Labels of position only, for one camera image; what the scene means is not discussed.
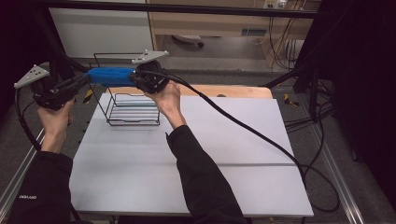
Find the blue object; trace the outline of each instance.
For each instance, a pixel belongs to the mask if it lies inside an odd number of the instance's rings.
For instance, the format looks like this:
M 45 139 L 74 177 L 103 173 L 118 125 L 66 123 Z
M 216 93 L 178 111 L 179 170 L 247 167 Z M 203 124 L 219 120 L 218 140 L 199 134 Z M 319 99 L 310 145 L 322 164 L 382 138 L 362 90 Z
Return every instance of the blue object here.
M 88 71 L 91 83 L 101 84 L 104 87 L 135 87 L 129 79 L 134 68 L 106 67 L 93 68 Z

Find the white table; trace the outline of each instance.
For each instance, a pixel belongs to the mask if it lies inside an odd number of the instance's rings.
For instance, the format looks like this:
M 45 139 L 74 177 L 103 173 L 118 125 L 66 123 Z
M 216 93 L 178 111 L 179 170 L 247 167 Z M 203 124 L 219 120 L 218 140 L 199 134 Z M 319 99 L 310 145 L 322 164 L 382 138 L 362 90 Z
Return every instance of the white table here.
M 109 94 L 102 95 L 106 105 Z M 292 153 L 276 100 L 211 98 Z M 310 217 L 297 167 L 282 152 L 234 124 L 196 96 L 182 96 L 183 114 L 223 172 L 246 217 Z M 165 139 L 172 128 L 114 127 L 96 108 L 74 159 L 70 180 L 78 211 L 110 215 L 187 216 L 176 159 Z

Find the person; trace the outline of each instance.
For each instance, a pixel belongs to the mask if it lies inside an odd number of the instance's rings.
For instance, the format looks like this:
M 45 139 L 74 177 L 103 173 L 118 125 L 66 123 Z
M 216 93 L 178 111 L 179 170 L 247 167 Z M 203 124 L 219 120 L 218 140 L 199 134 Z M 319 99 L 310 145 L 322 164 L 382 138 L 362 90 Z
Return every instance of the person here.
M 173 128 L 166 139 L 177 158 L 191 221 L 196 224 L 247 223 L 229 183 L 204 152 L 181 113 L 179 86 L 170 81 L 161 92 L 145 94 L 155 102 Z M 61 153 L 61 148 L 66 139 L 66 128 L 73 120 L 73 103 L 71 100 L 57 111 L 38 108 L 45 138 L 12 205 L 8 224 L 70 223 L 68 185 L 73 162 Z

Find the hand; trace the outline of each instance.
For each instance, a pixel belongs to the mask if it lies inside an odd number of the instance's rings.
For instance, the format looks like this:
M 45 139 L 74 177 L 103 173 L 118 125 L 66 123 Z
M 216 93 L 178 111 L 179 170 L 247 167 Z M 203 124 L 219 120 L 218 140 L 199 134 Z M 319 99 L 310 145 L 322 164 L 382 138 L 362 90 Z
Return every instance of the hand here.
M 169 81 L 166 87 L 155 94 L 145 92 L 151 98 L 160 112 L 169 120 L 172 128 L 187 124 L 180 110 L 180 87 L 174 82 Z
M 44 107 L 37 109 L 41 124 L 44 127 L 45 138 L 41 146 L 42 151 L 60 153 L 66 138 L 66 128 L 73 121 L 71 109 L 75 99 L 66 102 L 59 110 L 50 110 Z

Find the black sleeve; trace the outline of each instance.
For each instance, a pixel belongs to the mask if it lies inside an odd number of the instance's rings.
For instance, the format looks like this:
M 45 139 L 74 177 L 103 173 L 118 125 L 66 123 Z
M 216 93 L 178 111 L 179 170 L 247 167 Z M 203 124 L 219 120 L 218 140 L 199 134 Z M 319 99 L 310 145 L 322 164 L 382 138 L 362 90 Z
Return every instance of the black sleeve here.
M 70 223 L 69 179 L 73 161 L 40 151 L 23 179 L 8 224 Z
M 246 223 L 229 183 L 190 128 L 176 128 L 167 140 L 177 158 L 184 197 L 195 223 Z

